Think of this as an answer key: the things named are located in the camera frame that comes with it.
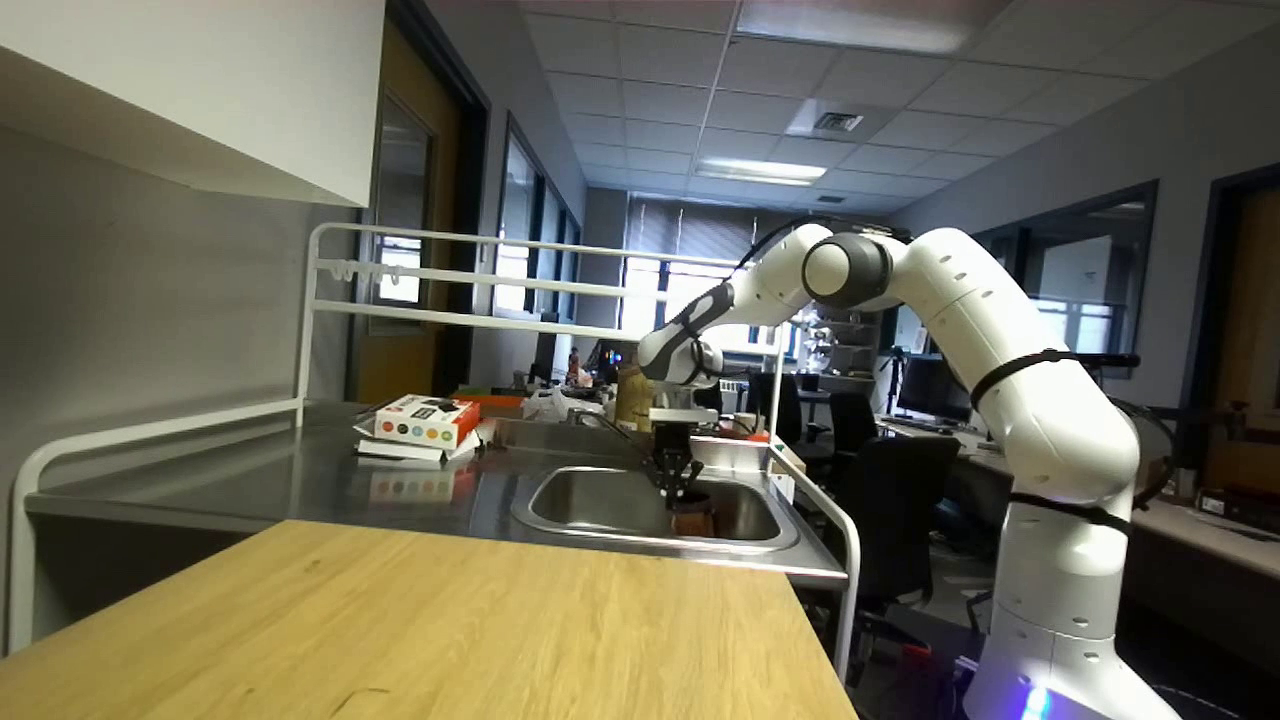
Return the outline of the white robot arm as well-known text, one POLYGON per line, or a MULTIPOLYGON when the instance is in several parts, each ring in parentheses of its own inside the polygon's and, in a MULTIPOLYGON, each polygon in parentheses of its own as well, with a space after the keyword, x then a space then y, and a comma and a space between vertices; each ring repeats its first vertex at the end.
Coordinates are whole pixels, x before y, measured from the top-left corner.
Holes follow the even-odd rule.
POLYGON ((649 379, 705 383, 709 329, 774 329, 803 304, 912 309, 1010 473, 964 715, 1180 720, 1116 650, 1141 437, 969 233, 801 224, 649 333, 635 358, 649 379))

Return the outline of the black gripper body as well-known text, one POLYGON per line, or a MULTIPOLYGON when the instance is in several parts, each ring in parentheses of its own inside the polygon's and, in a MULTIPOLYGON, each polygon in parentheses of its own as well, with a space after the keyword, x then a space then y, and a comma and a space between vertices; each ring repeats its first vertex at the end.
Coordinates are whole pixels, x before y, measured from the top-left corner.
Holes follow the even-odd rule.
POLYGON ((688 484, 699 474, 693 457, 693 426, 685 420, 653 424, 653 478, 665 501, 685 501, 688 484))

